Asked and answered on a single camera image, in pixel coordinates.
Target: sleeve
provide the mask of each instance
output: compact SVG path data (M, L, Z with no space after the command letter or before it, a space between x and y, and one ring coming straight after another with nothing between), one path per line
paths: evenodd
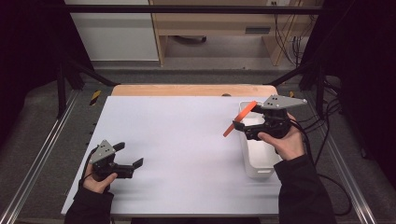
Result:
M306 155L275 165L282 187L279 223L336 223L329 194Z
M64 224L108 224L113 197L109 192L100 194L83 187L79 188L67 210Z

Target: white cabinet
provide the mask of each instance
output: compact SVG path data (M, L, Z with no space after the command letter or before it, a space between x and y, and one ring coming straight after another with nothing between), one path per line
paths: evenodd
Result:
M67 5L148 5L146 0L65 0ZM158 61L149 13L71 13L92 61Z

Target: orange handle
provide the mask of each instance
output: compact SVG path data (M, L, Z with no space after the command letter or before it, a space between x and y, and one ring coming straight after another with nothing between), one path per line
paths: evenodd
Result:
M236 117L235 117L235 121L240 122L242 119L244 119L247 114L250 112L251 109L253 109L254 106L257 105L256 101L252 101L250 102L250 104L248 104ZM225 133L223 134L224 137L227 137L227 135L233 131L233 124L230 125L230 127L228 127L228 129L225 131Z

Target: aluminum rail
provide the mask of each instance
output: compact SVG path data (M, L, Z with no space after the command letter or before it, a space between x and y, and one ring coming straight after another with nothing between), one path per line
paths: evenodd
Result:
M53 146L58 140L58 137L65 123L67 122L67 119L69 118L69 115L73 110L74 105L76 104L78 95L79 91L71 92L64 115L55 121L51 131L49 132L49 135L47 136L46 141L44 142L43 146L37 154L37 157L35 158L35 161L30 167L29 172L27 173L26 177L23 179L20 187L18 188L17 193L15 193L14 198L8 205L7 209L4 211L3 215L0 216L1 224L12 224L17 220L18 214L20 213L24 203L26 202L26 199L34 186L35 181L40 175L40 172L44 167L44 164L46 163L46 160L50 155Z
M143 5L42 5L44 10L71 13L200 13L200 14L286 14L319 15L342 12L325 7L246 7L246 6L143 6Z
M312 112L316 112L315 107L309 102L315 102L314 97L311 94L306 94L306 98L308 99L308 104L310 105ZM325 137L327 125L324 124L320 126L320 134L322 138ZM335 169L337 173L340 175L340 179L343 181L344 187L348 191L350 198L352 200L353 206L355 208L356 214L358 215L361 223L363 224L376 224L375 217L364 199L363 194L361 193L361 189L359 188L358 183L356 182L353 174L350 172L347 167L347 163L344 161L344 158L338 149L337 145L332 138L332 135L329 133L327 145L329 147L330 156L332 158L332 162L334 163Z

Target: hand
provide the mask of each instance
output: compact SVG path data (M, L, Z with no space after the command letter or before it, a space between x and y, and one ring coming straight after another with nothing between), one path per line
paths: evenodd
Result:
M289 118L295 120L294 116L288 115ZM291 126L289 132L281 139L274 138L268 133L259 133L258 136L262 141L274 146L279 156L285 161L290 161L305 154L302 135L294 126Z
M86 178L82 186L96 193L103 193L103 191L105 191L105 188L113 183L113 181L117 178L117 174L113 173L109 175L106 179L98 182L93 178L92 174L93 166L92 164L88 163L87 170L85 171Z

